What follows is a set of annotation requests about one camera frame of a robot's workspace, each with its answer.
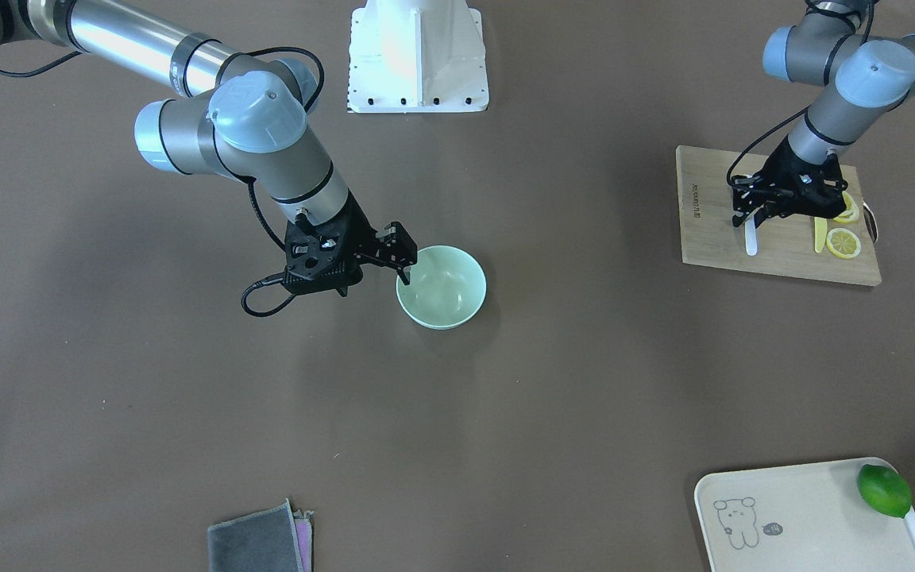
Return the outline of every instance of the cartoon bear drawing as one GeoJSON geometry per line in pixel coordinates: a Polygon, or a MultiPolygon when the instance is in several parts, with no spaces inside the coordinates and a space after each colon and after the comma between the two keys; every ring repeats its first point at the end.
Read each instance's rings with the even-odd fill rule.
{"type": "Polygon", "coordinates": [[[758,515],[755,514],[755,500],[751,497],[716,500],[712,506],[719,511],[719,524],[722,524],[726,535],[729,535],[729,543],[733,544],[734,549],[758,546],[758,528],[755,526],[758,515]]]}

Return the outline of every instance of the lemon slice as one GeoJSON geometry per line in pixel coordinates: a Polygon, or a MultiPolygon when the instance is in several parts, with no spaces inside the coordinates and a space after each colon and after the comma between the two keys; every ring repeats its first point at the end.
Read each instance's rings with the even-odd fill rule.
{"type": "Polygon", "coordinates": [[[860,255],[860,239],[845,228],[834,228],[824,238],[824,245],[839,258],[855,258],[860,255]]]}
{"type": "Polygon", "coordinates": [[[836,223],[849,224],[860,220],[860,207],[857,206],[856,200],[849,192],[842,191],[842,199],[846,202],[846,210],[839,213],[838,217],[832,218],[836,223]]]}

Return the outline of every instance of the light green ceramic bowl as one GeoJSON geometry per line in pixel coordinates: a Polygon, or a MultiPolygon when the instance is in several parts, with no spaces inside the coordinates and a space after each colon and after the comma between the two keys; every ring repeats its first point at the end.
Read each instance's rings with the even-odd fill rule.
{"type": "Polygon", "coordinates": [[[411,267],[411,285],[397,279],[397,301],[420,326],[449,330],[468,322],[486,300],[486,274],[464,250],[428,246],[411,267]]]}

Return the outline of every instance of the gray cloth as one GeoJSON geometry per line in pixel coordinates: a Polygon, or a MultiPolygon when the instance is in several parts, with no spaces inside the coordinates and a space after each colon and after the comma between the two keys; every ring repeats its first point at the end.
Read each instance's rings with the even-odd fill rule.
{"type": "Polygon", "coordinates": [[[207,529],[210,572],[303,572],[291,504],[207,529]]]}

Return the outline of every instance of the lime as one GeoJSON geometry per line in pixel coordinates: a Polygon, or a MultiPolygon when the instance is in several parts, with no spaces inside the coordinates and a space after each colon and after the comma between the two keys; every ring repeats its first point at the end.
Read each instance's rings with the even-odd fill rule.
{"type": "Polygon", "coordinates": [[[889,467],[863,465],[856,486],[872,509],[887,516],[905,518],[913,506],[913,494],[905,478],[889,467]]]}

